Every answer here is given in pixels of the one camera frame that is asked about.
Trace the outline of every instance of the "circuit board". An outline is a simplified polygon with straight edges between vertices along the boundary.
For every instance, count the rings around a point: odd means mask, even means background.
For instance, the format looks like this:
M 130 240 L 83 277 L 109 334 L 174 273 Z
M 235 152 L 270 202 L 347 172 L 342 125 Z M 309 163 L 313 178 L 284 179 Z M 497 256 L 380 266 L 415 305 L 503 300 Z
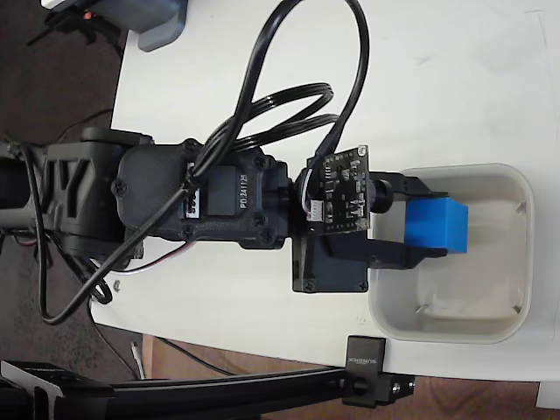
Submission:
M 342 151 L 324 158 L 319 173 L 325 234 L 369 228 L 368 147 Z

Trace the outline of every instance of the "blue cube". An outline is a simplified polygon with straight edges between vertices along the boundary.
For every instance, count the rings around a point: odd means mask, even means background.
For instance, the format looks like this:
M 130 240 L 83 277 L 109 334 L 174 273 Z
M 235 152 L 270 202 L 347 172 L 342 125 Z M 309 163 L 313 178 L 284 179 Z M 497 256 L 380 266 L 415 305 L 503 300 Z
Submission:
M 412 199 L 406 205 L 404 243 L 465 253 L 469 208 L 454 199 Z

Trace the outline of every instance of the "metal bracket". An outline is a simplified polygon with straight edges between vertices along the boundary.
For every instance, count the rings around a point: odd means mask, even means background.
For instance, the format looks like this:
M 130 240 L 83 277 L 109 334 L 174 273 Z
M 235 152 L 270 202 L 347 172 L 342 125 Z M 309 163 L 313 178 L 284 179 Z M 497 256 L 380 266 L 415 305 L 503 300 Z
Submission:
M 105 385 L 48 363 L 3 361 L 0 412 L 35 419 L 190 418 L 226 420 L 342 398 L 374 408 L 414 392 L 414 376 L 382 372 L 385 339 L 349 337 L 346 369 L 248 374 L 204 381 L 132 381 Z
M 29 394 L 36 419 L 103 419 L 108 400 L 114 396 L 109 385 L 49 363 L 4 360 L 0 369 L 5 380 Z
M 372 409 L 414 393 L 415 377 L 383 372 L 384 357 L 385 339 L 348 337 L 343 404 Z

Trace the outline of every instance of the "plastic container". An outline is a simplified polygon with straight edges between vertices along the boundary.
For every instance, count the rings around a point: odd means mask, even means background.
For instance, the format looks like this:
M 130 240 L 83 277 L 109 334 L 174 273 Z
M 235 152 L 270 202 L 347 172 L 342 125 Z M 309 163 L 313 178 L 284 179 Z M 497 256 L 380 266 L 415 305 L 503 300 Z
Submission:
M 369 307 L 397 340 L 492 344 L 529 312 L 535 199 L 511 166 L 476 164 L 413 169 L 432 191 L 469 206 L 468 252 L 426 259 L 415 269 L 372 270 Z M 405 204 L 374 217 L 375 238 L 402 241 Z

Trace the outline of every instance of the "white tabletop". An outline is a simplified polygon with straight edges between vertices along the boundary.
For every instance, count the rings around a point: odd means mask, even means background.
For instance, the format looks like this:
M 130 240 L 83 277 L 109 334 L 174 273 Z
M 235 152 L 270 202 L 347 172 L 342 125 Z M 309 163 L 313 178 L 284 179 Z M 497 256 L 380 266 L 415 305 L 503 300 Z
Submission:
M 464 378 L 560 380 L 560 2 L 362 0 L 370 72 L 340 150 L 369 144 L 372 170 L 501 162 L 522 171 L 536 199 L 535 274 L 528 319 L 497 345 L 390 340 L 385 370 Z M 203 141 L 234 110 L 256 35 L 277 0 L 190 2 L 185 31 L 154 52 L 130 34 L 113 127 L 158 143 Z M 328 81 L 339 111 L 353 82 L 358 42 L 341 0 L 299 5 L 275 38 L 257 95 Z M 262 130 L 300 105 L 249 125 Z M 267 147 L 295 177 L 320 129 Z M 149 261 L 173 245 L 145 242 Z M 122 282 L 97 322 L 285 359 L 344 365 L 350 334 L 382 336 L 367 294 L 291 291 L 291 245 L 247 251 L 198 243 Z

